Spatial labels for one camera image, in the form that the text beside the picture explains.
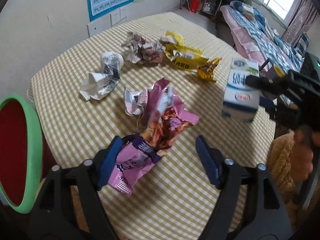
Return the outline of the right hand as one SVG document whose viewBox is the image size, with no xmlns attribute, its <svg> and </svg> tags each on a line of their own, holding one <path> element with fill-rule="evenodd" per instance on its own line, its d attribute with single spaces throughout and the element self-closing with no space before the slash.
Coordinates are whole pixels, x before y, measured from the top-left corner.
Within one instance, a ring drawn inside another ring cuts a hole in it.
<svg viewBox="0 0 320 240">
<path fill-rule="evenodd" d="M 304 133 L 296 130 L 291 154 L 291 176 L 295 182 L 302 182 L 313 171 L 313 150 L 304 143 Z"/>
</svg>

